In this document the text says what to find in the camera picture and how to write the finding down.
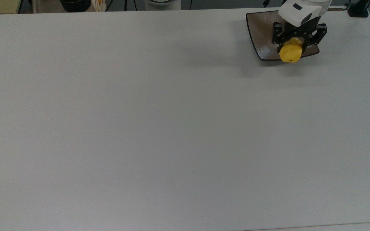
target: floor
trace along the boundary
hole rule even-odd
[[[343,5],[348,2],[348,0],[333,0],[332,5]],[[226,8],[251,8],[251,7],[263,7],[263,0],[182,0],[182,9],[226,9]],[[278,7],[282,3],[282,0],[270,0],[268,7]],[[145,10],[144,0],[136,0],[136,5],[138,10]],[[123,11],[124,1],[123,0],[113,0],[109,11]],[[135,5],[134,0],[128,0],[127,4],[128,11],[134,11]],[[28,0],[23,0],[20,13],[31,13],[31,5]]]

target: black cable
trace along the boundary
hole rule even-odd
[[[351,7],[351,2],[352,2],[352,0],[349,0],[349,2],[348,2],[348,3],[345,3],[345,5],[344,5],[344,6],[346,6],[346,8],[345,8],[344,10],[348,10],[348,9],[349,9],[349,7]]]
[[[265,0],[265,1],[263,1],[263,7],[264,7],[264,8],[268,6],[269,1],[270,1],[270,0]]]
[[[21,11],[22,3],[24,3],[24,0],[21,0],[21,3],[19,3],[18,13]]]
[[[109,2],[109,4],[108,4],[107,8],[105,9],[105,11],[106,11],[106,12],[108,11],[108,9],[109,9],[110,5],[112,4],[112,2],[113,2],[113,0],[110,0],[110,2]]]

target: lemon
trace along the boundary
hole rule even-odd
[[[302,42],[299,38],[291,38],[285,42],[279,52],[279,57],[285,63],[296,63],[302,55]]]

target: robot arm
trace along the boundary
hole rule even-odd
[[[317,45],[327,33],[326,24],[318,24],[332,0],[287,0],[278,14],[285,24],[273,24],[272,43],[282,61],[295,63],[308,46]]]
[[[322,16],[332,0],[287,0],[278,14],[295,27]]]

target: white container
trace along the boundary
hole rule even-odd
[[[181,10],[181,0],[145,0],[146,10]]]

